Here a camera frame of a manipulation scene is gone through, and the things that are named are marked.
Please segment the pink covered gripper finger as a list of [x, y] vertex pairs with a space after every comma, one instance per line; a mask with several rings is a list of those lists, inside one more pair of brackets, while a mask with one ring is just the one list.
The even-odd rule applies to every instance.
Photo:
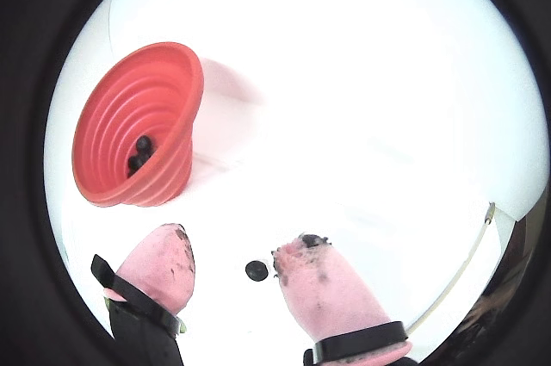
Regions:
[[178, 314], [195, 288], [195, 258], [180, 224], [163, 224], [113, 270], [95, 255], [90, 270], [103, 286], [117, 347], [130, 365], [181, 365]]
[[271, 255], [288, 310], [313, 341], [305, 365], [413, 364], [403, 323], [328, 238], [301, 234]]

